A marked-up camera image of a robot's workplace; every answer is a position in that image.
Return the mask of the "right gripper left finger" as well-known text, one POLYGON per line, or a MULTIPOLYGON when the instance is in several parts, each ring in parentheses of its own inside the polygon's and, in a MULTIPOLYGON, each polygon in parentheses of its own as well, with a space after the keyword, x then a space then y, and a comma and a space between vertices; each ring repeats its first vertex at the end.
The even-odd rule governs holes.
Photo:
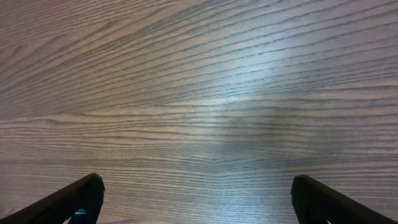
POLYGON ((16 213, 1 219, 1 224, 96 224, 104 200, 105 187, 96 174, 54 192, 16 213))

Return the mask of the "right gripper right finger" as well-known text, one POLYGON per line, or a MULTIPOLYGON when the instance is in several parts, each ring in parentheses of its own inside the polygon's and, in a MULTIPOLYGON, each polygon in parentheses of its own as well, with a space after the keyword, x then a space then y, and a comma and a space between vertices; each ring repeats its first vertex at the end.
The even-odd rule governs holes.
POLYGON ((307 175, 294 177, 290 193, 300 224, 397 224, 307 175))

